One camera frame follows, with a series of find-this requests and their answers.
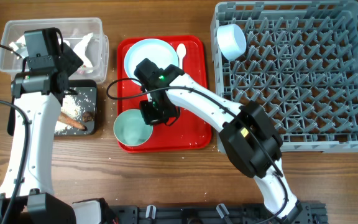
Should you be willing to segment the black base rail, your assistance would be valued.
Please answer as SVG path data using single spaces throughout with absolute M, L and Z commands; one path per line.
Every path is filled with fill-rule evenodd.
M 297 223 L 328 224 L 326 205 L 299 202 L 284 218 L 273 218 L 262 204 L 215 207 L 111 206 L 116 223 Z

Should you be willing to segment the light blue bowl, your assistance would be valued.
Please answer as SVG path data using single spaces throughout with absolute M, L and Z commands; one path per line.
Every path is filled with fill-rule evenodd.
M 217 29 L 217 41 L 221 53 L 229 61 L 239 58 L 247 48 L 245 35 L 237 24 L 220 26 Z

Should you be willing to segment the brown food scrap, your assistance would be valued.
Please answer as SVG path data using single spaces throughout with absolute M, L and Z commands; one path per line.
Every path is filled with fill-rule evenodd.
M 87 123 L 90 121 L 94 121 L 95 119 L 95 113 L 94 111 L 85 111 L 82 115 L 83 122 Z

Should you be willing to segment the black waste tray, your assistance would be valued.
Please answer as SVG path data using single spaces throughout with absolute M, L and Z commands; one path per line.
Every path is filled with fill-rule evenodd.
M 78 129 L 71 129 L 62 133 L 55 134 L 56 136 L 84 136 L 94 133 L 96 126 L 96 111 L 98 102 L 98 91 L 96 82 L 93 80 L 70 80 L 70 88 L 76 91 L 73 96 L 77 97 L 77 102 L 80 105 L 82 112 L 80 116 L 80 123 L 87 127 L 86 131 L 80 131 Z M 83 122 L 82 115 L 85 111 L 94 111 L 95 119 L 90 122 Z

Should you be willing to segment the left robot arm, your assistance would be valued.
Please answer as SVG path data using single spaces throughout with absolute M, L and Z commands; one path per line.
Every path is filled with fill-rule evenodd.
M 24 33 L 28 56 L 11 83 L 14 135 L 7 173 L 0 186 L 0 223 L 114 223 L 103 198 L 69 205 L 53 194 L 55 125 L 83 62 L 55 27 Z

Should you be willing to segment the mint green bowl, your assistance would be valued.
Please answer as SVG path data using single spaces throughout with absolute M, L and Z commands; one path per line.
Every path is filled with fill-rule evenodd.
M 113 131 L 120 143 L 135 147 L 149 140 L 153 132 L 153 126 L 145 123 L 140 110 L 130 109 L 117 116 Z

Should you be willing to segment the white napkin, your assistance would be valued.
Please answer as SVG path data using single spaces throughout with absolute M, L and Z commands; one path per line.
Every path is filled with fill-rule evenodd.
M 77 70 L 78 73 L 84 74 L 84 73 L 91 73 L 93 70 L 82 70 L 82 68 L 88 68 L 93 67 L 92 62 L 89 60 L 89 58 L 86 56 L 86 49 L 88 47 L 88 44 L 93 37 L 93 33 L 89 33 L 87 35 L 84 35 L 83 38 L 73 46 L 74 53 L 79 56 L 80 59 L 83 61 L 83 65 Z M 17 52 L 22 58 L 25 58 L 28 56 L 27 47 L 25 43 L 25 37 L 22 35 L 19 39 L 17 39 L 15 42 L 11 42 L 9 46 Z

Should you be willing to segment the white rice pile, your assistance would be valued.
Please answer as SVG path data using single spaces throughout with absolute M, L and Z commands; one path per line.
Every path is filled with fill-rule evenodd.
M 80 122 L 79 119 L 81 116 L 82 109 L 77 102 L 77 97 L 73 95 L 66 96 L 63 99 L 61 112 L 67 114 L 70 118 Z M 76 129 L 76 128 L 57 121 L 55 126 L 55 134 L 62 133 L 64 131 L 68 131 L 71 129 Z

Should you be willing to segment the clear plastic bin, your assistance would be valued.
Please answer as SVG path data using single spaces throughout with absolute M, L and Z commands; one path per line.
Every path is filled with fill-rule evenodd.
M 103 32 L 101 19 L 97 17 L 59 18 L 59 19 L 29 19 L 13 20 L 6 23 L 1 39 L 1 44 L 9 47 L 11 42 L 19 39 L 27 30 L 56 27 L 60 29 L 63 41 L 71 49 L 84 35 L 93 33 L 86 56 L 92 62 L 93 67 L 82 70 L 93 70 L 91 73 L 80 74 L 78 72 L 70 76 L 71 80 L 94 80 L 103 83 L 106 79 L 109 61 L 108 37 Z

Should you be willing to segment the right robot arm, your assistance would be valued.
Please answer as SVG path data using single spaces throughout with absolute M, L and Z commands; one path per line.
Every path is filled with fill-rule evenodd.
M 246 105 L 218 96 L 198 84 L 178 66 L 159 68 L 148 58 L 129 80 L 140 84 L 141 113 L 146 124 L 166 123 L 186 109 L 211 125 L 219 134 L 225 153 L 242 174 L 253 178 L 271 219 L 292 223 L 301 212 L 282 169 L 283 141 L 265 110 L 256 102 Z

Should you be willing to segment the grey dishwasher rack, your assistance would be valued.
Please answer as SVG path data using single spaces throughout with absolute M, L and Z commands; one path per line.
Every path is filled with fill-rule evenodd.
M 220 26 L 247 48 L 229 61 Z M 262 105 L 283 151 L 358 152 L 358 2 L 220 2 L 210 25 L 216 93 Z

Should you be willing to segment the brown carrot stick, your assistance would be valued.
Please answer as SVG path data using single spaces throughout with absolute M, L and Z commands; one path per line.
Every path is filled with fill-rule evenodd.
M 61 123 L 64 123 L 66 125 L 72 126 L 76 129 L 82 130 L 82 131 L 86 131 L 87 127 L 83 124 L 81 124 L 80 122 L 70 118 L 67 114 L 61 112 L 59 117 L 58 117 L 58 121 Z

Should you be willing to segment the white plastic spoon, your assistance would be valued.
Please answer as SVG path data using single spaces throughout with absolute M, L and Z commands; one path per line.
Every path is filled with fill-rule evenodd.
M 183 59 L 186 56 L 186 47 L 183 43 L 180 43 L 176 49 L 178 56 L 178 67 L 183 70 Z

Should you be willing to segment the light blue plate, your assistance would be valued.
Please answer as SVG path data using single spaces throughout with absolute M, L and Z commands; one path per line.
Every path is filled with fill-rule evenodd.
M 124 70 L 128 78 L 136 78 L 135 69 L 143 59 L 149 59 L 161 71 L 169 65 L 178 66 L 178 56 L 175 49 L 160 39 L 144 39 L 132 45 L 124 57 Z

